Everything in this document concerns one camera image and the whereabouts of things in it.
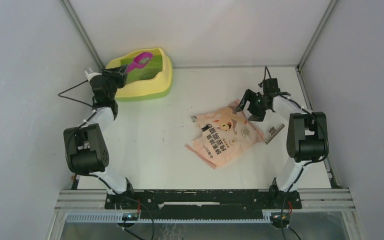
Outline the white bag sealing clip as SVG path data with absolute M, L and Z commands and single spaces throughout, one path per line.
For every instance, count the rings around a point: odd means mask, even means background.
M 268 145 L 278 134 L 279 132 L 285 127 L 285 125 L 282 123 L 278 127 L 271 127 L 268 130 L 269 136 L 265 139 L 264 143 Z

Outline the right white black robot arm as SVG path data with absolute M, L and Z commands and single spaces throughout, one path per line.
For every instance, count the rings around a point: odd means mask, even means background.
M 323 162 L 329 154 L 327 116 L 321 111 L 310 111 L 281 91 L 277 78 L 262 80 L 261 92 L 247 89 L 236 111 L 247 110 L 249 121 L 262 122 L 268 110 L 280 114 L 288 122 L 287 159 L 281 172 L 274 178 L 277 187 L 269 194 L 269 203 L 282 208 L 289 201 L 287 192 L 297 190 L 300 178 L 310 165 Z

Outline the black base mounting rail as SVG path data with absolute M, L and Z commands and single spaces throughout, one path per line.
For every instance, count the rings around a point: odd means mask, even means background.
M 300 194 L 272 189 L 146 189 L 134 196 L 107 194 L 106 210 L 132 210 L 146 217 L 256 217 L 273 210 L 300 210 Z

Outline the pink cat litter bag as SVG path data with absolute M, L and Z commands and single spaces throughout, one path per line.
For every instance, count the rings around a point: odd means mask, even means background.
M 213 112 L 192 116 L 202 135 L 185 148 L 212 169 L 229 164 L 265 140 L 263 132 L 247 119 L 246 114 L 236 112 L 239 103 L 236 99 Z

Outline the yellow green litter box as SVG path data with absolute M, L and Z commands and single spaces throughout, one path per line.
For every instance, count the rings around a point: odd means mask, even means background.
M 126 85 L 117 90 L 115 99 L 119 102 L 131 102 L 162 98 L 172 86 L 173 64 L 169 56 L 160 47 L 143 48 L 112 59 L 107 69 L 131 64 L 141 53 L 153 54 L 152 59 L 142 69 L 134 69 L 127 74 Z

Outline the magenta plastic scoop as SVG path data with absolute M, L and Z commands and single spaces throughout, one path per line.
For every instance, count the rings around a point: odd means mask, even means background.
M 152 60 L 154 55 L 151 52 L 142 52 L 133 58 L 132 62 L 127 66 L 125 71 L 126 74 L 130 73 L 135 69 L 143 69 Z

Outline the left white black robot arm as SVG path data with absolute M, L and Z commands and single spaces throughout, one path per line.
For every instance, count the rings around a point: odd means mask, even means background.
M 87 70 L 86 83 L 93 96 L 91 114 L 76 127 L 63 131 L 65 159 L 69 170 L 79 176 L 100 181 L 109 195 L 117 195 L 117 202 L 129 209 L 137 196 L 130 181 L 109 166 L 110 154 L 103 136 L 106 129 L 118 116 L 116 93 L 126 85 L 128 65 Z

